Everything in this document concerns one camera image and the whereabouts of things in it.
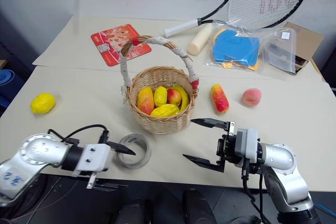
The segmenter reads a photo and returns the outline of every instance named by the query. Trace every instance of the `white cloth-wrapped handle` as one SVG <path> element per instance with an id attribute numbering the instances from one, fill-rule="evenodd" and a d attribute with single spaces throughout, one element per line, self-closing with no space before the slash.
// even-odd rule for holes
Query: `white cloth-wrapped handle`
<path id="1" fill-rule="evenodd" d="M 132 50 L 133 47 L 137 46 L 138 44 L 158 44 L 165 47 L 168 47 L 170 50 L 172 50 L 176 55 L 178 55 L 185 63 L 186 68 L 189 72 L 189 82 L 193 89 L 197 89 L 199 79 L 198 76 L 195 74 L 192 61 L 187 55 L 187 53 L 181 49 L 176 47 L 172 42 L 170 42 L 168 39 L 163 37 L 152 37 L 152 36 L 139 36 L 130 39 L 125 43 L 125 45 L 122 47 L 120 52 L 120 70 L 122 77 L 124 79 L 125 86 L 131 87 L 132 81 L 128 74 L 127 70 L 127 57 L 126 55 Z"/>

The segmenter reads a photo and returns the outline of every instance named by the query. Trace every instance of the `blue cloth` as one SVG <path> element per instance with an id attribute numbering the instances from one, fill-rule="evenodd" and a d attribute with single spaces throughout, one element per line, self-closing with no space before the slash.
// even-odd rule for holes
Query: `blue cloth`
<path id="1" fill-rule="evenodd" d="M 258 60 L 259 39 L 238 37 L 236 32 L 225 30 L 216 38 L 213 56 L 216 62 L 236 61 L 245 66 L 254 66 Z"/>

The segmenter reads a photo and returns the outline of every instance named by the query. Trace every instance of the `plastic fruit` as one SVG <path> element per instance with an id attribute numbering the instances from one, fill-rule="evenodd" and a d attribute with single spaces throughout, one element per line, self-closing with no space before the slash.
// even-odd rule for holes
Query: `plastic fruit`
<path id="1" fill-rule="evenodd" d="M 175 90 L 177 90 L 178 92 L 181 93 L 182 103 L 181 103 L 180 112 L 183 112 L 185 110 L 185 108 L 188 107 L 188 105 L 189 105 L 188 93 L 181 86 L 172 86 L 171 89 L 175 89 Z"/>
<path id="2" fill-rule="evenodd" d="M 138 94 L 137 107 L 143 113 L 150 115 L 154 110 L 154 96 L 151 87 L 140 90 Z"/>
<path id="3" fill-rule="evenodd" d="M 248 89 L 244 92 L 241 101 L 247 106 L 256 106 L 259 104 L 261 91 L 259 89 Z"/>
<path id="4" fill-rule="evenodd" d="M 159 86 L 154 93 L 155 106 L 160 107 L 167 103 L 167 89 Z"/>
<path id="5" fill-rule="evenodd" d="M 167 90 L 167 102 L 170 104 L 175 104 L 176 106 L 180 106 L 182 102 L 182 95 L 176 89 L 168 89 Z"/>
<path id="6" fill-rule="evenodd" d="M 159 118 L 166 118 L 168 116 L 177 115 L 179 112 L 180 110 L 175 104 L 164 104 L 154 109 L 151 113 L 151 116 L 156 116 Z"/>
<path id="7" fill-rule="evenodd" d="M 224 91 L 219 84 L 215 84 L 211 88 L 211 98 L 214 102 L 215 108 L 219 113 L 228 111 L 229 102 L 224 94 Z"/>
<path id="8" fill-rule="evenodd" d="M 39 94 L 30 104 L 30 108 L 35 114 L 45 114 L 49 112 L 56 104 L 56 99 L 52 94 Z"/>

